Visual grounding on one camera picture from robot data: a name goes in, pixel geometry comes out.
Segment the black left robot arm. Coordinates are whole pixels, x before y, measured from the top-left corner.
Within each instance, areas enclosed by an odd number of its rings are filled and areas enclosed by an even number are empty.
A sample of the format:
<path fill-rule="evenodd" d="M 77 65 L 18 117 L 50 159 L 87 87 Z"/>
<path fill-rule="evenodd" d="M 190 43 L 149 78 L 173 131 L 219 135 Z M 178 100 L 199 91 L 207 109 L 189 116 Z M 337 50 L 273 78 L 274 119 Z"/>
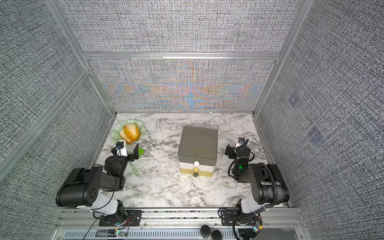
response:
<path fill-rule="evenodd" d="M 137 227 L 142 211 L 126 210 L 122 201 L 107 197 L 104 192 L 114 194 L 123 190 L 127 165 L 140 157 L 139 145 L 128 153 L 125 143 L 119 141 L 111 152 L 113 155 L 104 165 L 73 169 L 57 192 L 56 204 L 63 208 L 90 210 L 100 227 Z"/>

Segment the grey three-drawer storage box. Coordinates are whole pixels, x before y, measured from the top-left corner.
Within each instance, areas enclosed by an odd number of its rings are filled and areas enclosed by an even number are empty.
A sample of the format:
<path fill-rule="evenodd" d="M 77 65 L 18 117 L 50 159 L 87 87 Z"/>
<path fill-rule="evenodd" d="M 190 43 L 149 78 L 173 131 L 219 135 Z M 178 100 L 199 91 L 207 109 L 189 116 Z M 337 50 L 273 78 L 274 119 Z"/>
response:
<path fill-rule="evenodd" d="M 218 159 L 218 130 L 185 126 L 178 160 L 180 172 L 194 177 L 212 177 Z"/>

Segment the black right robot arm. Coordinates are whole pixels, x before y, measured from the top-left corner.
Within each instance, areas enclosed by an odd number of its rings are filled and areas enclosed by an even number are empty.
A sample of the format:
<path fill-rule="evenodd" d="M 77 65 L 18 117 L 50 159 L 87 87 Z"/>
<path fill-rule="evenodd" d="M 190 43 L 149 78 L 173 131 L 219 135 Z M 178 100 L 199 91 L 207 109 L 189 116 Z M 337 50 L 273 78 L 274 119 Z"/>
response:
<path fill-rule="evenodd" d="M 223 226 L 247 226 L 261 223 L 260 213 L 289 201 L 289 190 L 276 164 L 251 163 L 255 154 L 245 143 L 227 145 L 225 155 L 232 159 L 228 175 L 237 183 L 251 185 L 251 194 L 234 208 L 220 208 Z"/>

